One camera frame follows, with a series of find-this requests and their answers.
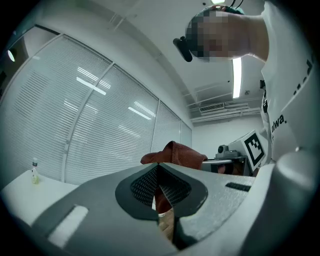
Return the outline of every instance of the white wall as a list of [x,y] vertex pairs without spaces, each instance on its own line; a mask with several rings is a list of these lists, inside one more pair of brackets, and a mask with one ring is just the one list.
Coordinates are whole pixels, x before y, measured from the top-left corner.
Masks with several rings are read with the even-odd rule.
[[[213,159],[218,153],[220,145],[227,145],[239,137],[255,130],[263,129],[260,115],[245,116],[231,120],[196,126],[192,131],[192,148],[209,159]],[[267,151],[267,140],[258,134],[264,151]]]
[[106,19],[75,7],[72,1],[55,0],[42,5],[36,23],[64,33],[114,61],[193,128],[186,103],[165,70],[132,37],[120,29],[108,29]]

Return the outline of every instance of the person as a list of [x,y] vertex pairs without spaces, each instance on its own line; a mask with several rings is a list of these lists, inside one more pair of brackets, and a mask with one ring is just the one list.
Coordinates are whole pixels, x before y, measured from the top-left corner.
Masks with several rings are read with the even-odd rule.
[[185,41],[192,55],[205,61],[252,56],[264,62],[268,115],[264,121],[269,122],[271,157],[277,161],[299,146],[282,109],[299,89],[315,81],[318,64],[300,27],[285,10],[266,1],[261,15],[249,16],[216,4],[191,19]]

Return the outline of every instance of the brown cloth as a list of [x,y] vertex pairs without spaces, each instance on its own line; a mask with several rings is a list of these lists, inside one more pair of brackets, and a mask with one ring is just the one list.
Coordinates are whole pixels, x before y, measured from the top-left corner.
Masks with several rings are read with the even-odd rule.
[[[140,162],[143,165],[150,163],[172,163],[200,170],[202,162],[206,160],[208,160],[206,155],[200,154],[188,146],[170,141],[162,151],[146,154],[141,158]],[[159,214],[171,209],[171,205],[160,187],[155,189],[154,197],[155,209]]]

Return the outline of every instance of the window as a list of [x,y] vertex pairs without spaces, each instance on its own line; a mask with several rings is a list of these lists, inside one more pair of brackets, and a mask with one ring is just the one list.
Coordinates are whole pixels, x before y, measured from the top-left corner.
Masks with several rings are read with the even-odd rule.
[[165,104],[160,102],[156,117],[151,152],[158,152],[170,142],[180,143],[180,119]]
[[191,130],[114,62],[59,35],[28,59],[0,105],[3,183],[31,168],[80,185],[140,164]]
[[150,153],[158,100],[118,66],[89,97],[75,126],[65,181],[82,184],[140,164]]

